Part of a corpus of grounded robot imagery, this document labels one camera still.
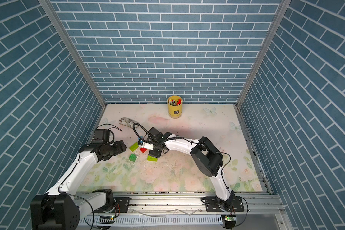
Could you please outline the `red long lego brick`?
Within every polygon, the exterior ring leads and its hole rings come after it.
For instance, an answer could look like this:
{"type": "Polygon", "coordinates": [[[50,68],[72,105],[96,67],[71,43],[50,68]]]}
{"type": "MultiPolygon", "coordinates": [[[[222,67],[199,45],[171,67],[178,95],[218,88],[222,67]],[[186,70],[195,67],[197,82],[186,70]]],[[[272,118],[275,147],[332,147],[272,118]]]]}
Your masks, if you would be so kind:
{"type": "Polygon", "coordinates": [[[148,149],[146,149],[146,148],[140,148],[140,151],[141,151],[142,153],[145,153],[147,150],[148,150],[148,149]]]}

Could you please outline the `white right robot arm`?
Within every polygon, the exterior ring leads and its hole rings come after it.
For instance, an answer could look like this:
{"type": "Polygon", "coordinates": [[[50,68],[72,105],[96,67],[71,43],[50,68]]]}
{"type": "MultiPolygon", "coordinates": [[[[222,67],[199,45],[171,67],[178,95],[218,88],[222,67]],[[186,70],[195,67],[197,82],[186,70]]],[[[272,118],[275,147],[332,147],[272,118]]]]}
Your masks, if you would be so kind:
{"type": "Polygon", "coordinates": [[[149,156],[160,158],[163,153],[178,151],[190,155],[198,169],[211,179],[220,201],[233,199],[234,192],[224,177],[223,152],[207,138],[199,140],[187,139],[171,132],[162,133],[152,127],[147,130],[139,123],[133,123],[132,129],[139,138],[138,145],[149,150],[149,156]]]}

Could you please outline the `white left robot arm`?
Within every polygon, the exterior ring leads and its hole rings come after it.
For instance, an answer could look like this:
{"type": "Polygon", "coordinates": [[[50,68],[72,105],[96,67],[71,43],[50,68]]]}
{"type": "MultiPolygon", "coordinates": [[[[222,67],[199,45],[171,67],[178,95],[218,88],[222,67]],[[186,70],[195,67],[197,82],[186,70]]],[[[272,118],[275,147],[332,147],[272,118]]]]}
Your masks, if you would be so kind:
{"type": "Polygon", "coordinates": [[[78,151],[75,161],[61,178],[43,195],[36,195],[30,204],[34,230],[74,230],[80,221],[101,210],[117,217],[121,207],[111,189],[96,190],[88,195],[77,195],[77,190],[88,172],[99,162],[107,161],[127,150],[123,141],[115,141],[109,129],[95,130],[89,144],[78,151]]]}

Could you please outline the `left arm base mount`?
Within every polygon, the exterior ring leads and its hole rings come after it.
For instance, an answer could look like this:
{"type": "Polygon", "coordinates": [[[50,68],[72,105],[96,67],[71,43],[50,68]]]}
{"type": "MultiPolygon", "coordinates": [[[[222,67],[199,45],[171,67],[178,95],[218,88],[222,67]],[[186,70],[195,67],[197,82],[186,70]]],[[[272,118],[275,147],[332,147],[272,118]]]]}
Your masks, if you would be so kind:
{"type": "Polygon", "coordinates": [[[127,213],[130,197],[115,197],[111,189],[98,189],[93,191],[93,193],[103,192],[106,194],[105,204],[96,209],[95,213],[127,213]]]}

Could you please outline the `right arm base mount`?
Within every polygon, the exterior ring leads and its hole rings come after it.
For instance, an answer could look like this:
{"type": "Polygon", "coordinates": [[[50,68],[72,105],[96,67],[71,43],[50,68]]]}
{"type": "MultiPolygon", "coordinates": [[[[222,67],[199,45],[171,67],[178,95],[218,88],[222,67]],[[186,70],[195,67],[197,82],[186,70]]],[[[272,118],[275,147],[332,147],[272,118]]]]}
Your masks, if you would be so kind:
{"type": "Polygon", "coordinates": [[[201,199],[205,205],[206,212],[244,212],[242,198],[234,196],[227,201],[221,200],[216,196],[206,196],[201,199]]]}

